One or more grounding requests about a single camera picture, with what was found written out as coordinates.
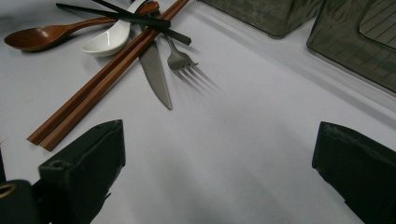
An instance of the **spoon handle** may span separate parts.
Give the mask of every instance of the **spoon handle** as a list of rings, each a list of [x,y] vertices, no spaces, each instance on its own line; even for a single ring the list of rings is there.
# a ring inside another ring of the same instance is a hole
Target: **spoon handle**
[[[100,18],[90,19],[87,21],[80,21],[80,22],[76,22],[76,23],[67,25],[67,28],[68,28],[67,33],[70,35],[70,34],[74,33],[75,31],[85,28],[85,27],[89,27],[89,26],[93,26],[93,25],[100,25],[100,24],[107,24],[107,23],[114,23],[116,21],[117,21],[116,19],[113,19],[110,17],[100,17]]]

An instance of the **black chopsticks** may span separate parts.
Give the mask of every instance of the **black chopsticks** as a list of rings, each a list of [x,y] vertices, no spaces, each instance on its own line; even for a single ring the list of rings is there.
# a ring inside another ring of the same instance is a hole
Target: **black chopsticks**
[[[112,5],[106,1],[103,0],[92,0],[102,6],[108,7],[110,9],[113,9],[116,12],[111,12],[111,11],[105,11],[105,10],[99,10],[99,9],[93,9],[93,8],[87,8],[87,7],[77,7],[77,6],[71,6],[67,4],[61,4],[57,3],[57,7],[61,8],[68,8],[68,9],[74,9],[78,11],[84,11],[84,12],[89,12],[97,15],[102,15],[102,16],[108,16],[114,19],[122,20],[122,21],[132,21],[136,23],[140,23],[143,25],[147,25],[154,30],[157,30],[164,35],[168,35],[172,37],[173,39],[185,44],[189,45],[191,43],[191,38],[188,36],[185,36],[181,33],[178,33],[176,31],[173,31],[169,29],[171,23],[170,21],[161,20],[161,19],[155,19],[155,18],[147,18],[147,17],[141,17],[137,16],[132,12],[129,12],[121,7],[117,7],[115,5]]]
[[[93,9],[93,8],[88,8],[88,7],[76,7],[76,6],[70,6],[70,5],[62,4],[62,3],[57,3],[56,6],[61,7],[61,8],[68,8],[68,9],[74,9],[74,10],[78,10],[78,11],[89,12],[89,13],[102,15],[102,16],[108,16],[108,17],[118,19],[118,20],[141,23],[141,24],[145,24],[152,28],[160,28],[160,27],[161,28],[169,28],[169,27],[171,27],[170,21],[154,19],[154,18],[149,18],[149,17],[141,17],[141,16],[137,16],[131,12],[130,12],[130,14],[128,14],[128,16],[125,16],[125,15],[123,15],[121,13],[117,13],[117,12],[104,11],[104,10]]]

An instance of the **knife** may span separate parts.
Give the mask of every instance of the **knife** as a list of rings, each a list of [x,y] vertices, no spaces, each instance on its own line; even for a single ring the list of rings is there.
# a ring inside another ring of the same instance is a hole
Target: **knife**
[[[142,64],[143,71],[145,72],[151,89],[166,108],[171,110],[171,98],[169,96],[163,67],[161,66],[160,55],[155,42],[148,46],[148,48],[139,56],[139,62]]]

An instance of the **utensil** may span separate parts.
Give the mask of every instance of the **utensil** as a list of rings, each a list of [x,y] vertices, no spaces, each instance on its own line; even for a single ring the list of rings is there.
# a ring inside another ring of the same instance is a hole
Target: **utensil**
[[[165,38],[171,48],[171,54],[168,57],[168,65],[173,71],[191,68],[198,64],[193,62],[188,54],[179,51],[171,37],[166,35]]]
[[[135,13],[139,7],[148,0],[136,0],[128,8],[128,11]],[[82,51],[94,56],[108,56],[118,52],[126,43],[131,24],[127,21],[117,21],[106,32],[85,43]]]
[[[161,19],[172,20],[189,2],[177,0]],[[72,98],[47,119],[27,140],[52,151],[80,120],[100,101],[129,65],[146,49],[159,32],[145,29],[133,42],[118,53]]]
[[[93,14],[107,16],[107,17],[111,17],[114,19],[118,19],[118,20],[141,23],[141,24],[145,24],[147,26],[152,26],[152,27],[163,27],[163,28],[171,27],[170,21],[153,19],[150,17],[142,17],[139,15],[135,15],[133,13],[130,13],[128,16],[123,16],[122,14],[117,13],[117,12],[104,11],[104,10],[93,9],[93,8],[88,8],[88,7],[76,7],[76,6],[71,6],[71,5],[67,5],[67,4],[61,4],[61,3],[57,3],[56,6],[61,7],[61,8],[90,12]]]
[[[121,8],[121,7],[117,7],[117,6],[115,6],[115,5],[112,5],[111,3],[108,3],[108,2],[106,2],[106,1],[104,1],[104,0],[92,0],[92,1],[93,1],[93,2],[96,2],[96,3],[100,4],[100,5],[102,5],[102,6],[104,6],[104,7],[108,7],[108,8],[111,8],[111,9],[113,9],[113,10],[119,12],[120,14],[113,15],[114,18],[116,18],[116,19],[125,20],[125,18],[127,19],[127,18],[129,18],[130,16],[133,16],[133,15],[134,15],[134,14],[132,14],[131,12],[129,12],[129,11],[127,11],[127,10]],[[154,28],[155,30],[157,30],[157,31],[160,31],[160,32],[163,33],[164,35],[169,35],[169,36],[171,36],[171,37],[174,38],[175,40],[178,40],[179,42],[181,42],[181,43],[183,43],[183,44],[185,44],[185,45],[187,45],[187,46],[191,43],[191,38],[189,38],[188,36],[183,35],[183,34],[181,34],[181,33],[178,33],[178,32],[176,32],[176,31],[173,31],[173,30],[171,30],[171,29],[163,28],[163,27],[159,27],[159,26],[153,27],[153,28]]]
[[[139,15],[147,15],[157,11],[159,5],[157,2],[148,3],[139,12]],[[81,21],[68,25],[51,25],[46,27],[37,27],[21,30],[6,36],[4,42],[14,49],[23,51],[38,51],[48,49],[59,44],[67,36],[75,31],[99,24],[113,23],[117,20],[109,17],[101,17],[87,21]]]
[[[166,84],[165,74],[160,60],[157,45],[153,41],[151,45],[139,56],[148,84],[157,98],[169,110],[172,109],[171,98]]]

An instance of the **black object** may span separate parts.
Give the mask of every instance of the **black object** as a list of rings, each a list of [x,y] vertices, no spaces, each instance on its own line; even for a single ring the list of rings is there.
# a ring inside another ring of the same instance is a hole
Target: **black object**
[[[312,166],[364,223],[396,223],[395,151],[346,127],[321,122]]]
[[[95,3],[98,3],[104,7],[108,7],[110,9],[115,10],[116,12],[119,12],[123,17],[125,18],[129,18],[130,16],[134,15],[133,13],[121,8],[121,7],[117,7],[111,3],[108,3],[107,1],[104,0],[92,0]],[[165,35],[169,35],[171,36],[173,39],[185,44],[185,45],[189,45],[191,43],[191,38],[189,38],[188,36],[185,36],[183,34],[180,34],[176,31],[173,31],[171,29],[165,29],[162,27],[153,27],[153,29],[165,34]]]
[[[314,18],[321,0],[200,0],[272,38],[282,38]]]
[[[0,223],[90,223],[124,165],[122,121],[97,125],[41,164],[33,186],[0,184]]]
[[[70,5],[61,4],[61,3],[57,3],[56,6],[79,10],[79,11],[90,12],[93,14],[108,16],[108,17],[111,17],[114,19],[120,19],[120,20],[124,20],[124,21],[132,21],[132,22],[141,23],[141,24],[145,24],[147,26],[152,26],[152,27],[163,27],[163,28],[171,27],[170,21],[154,19],[154,18],[150,18],[150,17],[137,16],[134,13],[130,13],[128,16],[125,16],[125,15],[122,15],[122,14],[116,13],[116,12],[104,11],[104,10],[87,8],[87,7],[76,7],[76,6],[70,6]]]
[[[370,84],[396,92],[395,15],[394,0],[323,0],[306,45]]]
[[[3,156],[0,148],[0,183],[6,181],[6,172],[4,171]]]
[[[61,7],[61,8],[68,8],[68,9],[89,12],[89,13],[102,15],[102,16],[108,16],[108,17],[111,17],[111,18],[114,18],[117,20],[122,20],[122,21],[135,21],[135,17],[139,17],[127,10],[124,10],[123,8],[111,5],[108,2],[100,2],[100,4],[104,5],[106,7],[110,7],[113,10],[114,10],[114,8],[116,8],[117,10],[115,10],[115,11],[122,11],[122,12],[117,13],[117,12],[98,10],[98,9],[93,9],[93,8],[88,8],[88,7],[76,7],[76,6],[70,6],[70,5],[62,4],[62,3],[57,3],[56,6]],[[169,35],[172,38],[174,38],[175,40],[177,40],[185,45],[189,45],[191,43],[191,38],[189,38],[188,36],[185,36],[181,33],[178,33],[176,31],[169,29],[170,24],[171,24],[170,21],[154,19],[154,18],[150,18],[150,17],[139,17],[139,18],[141,18],[142,20],[145,20],[144,22],[140,22],[141,24],[148,25],[149,27],[153,28],[154,30],[157,30],[165,35]],[[149,25],[146,20],[148,20],[148,21],[154,20],[154,22],[152,22],[151,25]],[[158,24],[155,23],[155,21],[166,21],[167,24],[165,26],[159,26]]]

